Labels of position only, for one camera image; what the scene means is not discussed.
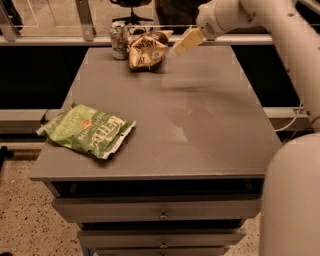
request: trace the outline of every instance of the brown chip bag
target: brown chip bag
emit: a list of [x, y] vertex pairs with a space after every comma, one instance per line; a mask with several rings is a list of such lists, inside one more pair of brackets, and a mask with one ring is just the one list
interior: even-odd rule
[[134, 71], [151, 71], [158, 67], [165, 53], [172, 31], [151, 31], [135, 38], [129, 44], [129, 66]]

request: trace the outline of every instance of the snack bag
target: snack bag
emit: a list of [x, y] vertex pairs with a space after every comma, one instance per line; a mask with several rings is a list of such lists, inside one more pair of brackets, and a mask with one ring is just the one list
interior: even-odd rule
[[150, 31], [129, 42], [129, 66], [134, 71], [151, 71], [158, 67], [168, 51], [172, 30]]
[[42, 126], [37, 134], [66, 148], [107, 159], [117, 151], [135, 125], [135, 121], [73, 104], [70, 111]]

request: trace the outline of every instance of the gray tabletop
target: gray tabletop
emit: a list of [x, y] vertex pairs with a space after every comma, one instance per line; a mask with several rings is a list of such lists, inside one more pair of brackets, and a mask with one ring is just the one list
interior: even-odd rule
[[137, 121], [109, 160], [46, 142], [32, 180], [263, 177], [280, 141], [230, 47], [201, 46], [135, 73], [92, 48], [63, 106]]

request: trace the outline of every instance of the speckled floor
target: speckled floor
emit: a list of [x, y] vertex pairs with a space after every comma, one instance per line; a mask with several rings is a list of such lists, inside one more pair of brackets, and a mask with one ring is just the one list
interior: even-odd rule
[[[6, 143], [15, 156], [0, 172], [0, 253], [14, 256], [80, 256], [76, 233], [51, 207], [53, 196], [29, 179], [42, 143]], [[244, 224], [247, 236], [226, 256], [258, 256], [260, 215]]]

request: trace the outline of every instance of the green chip bag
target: green chip bag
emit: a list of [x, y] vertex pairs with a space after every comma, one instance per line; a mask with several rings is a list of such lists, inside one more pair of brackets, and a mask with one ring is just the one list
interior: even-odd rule
[[73, 104], [70, 111], [43, 125], [37, 134], [66, 148], [107, 159], [135, 125], [135, 121]]

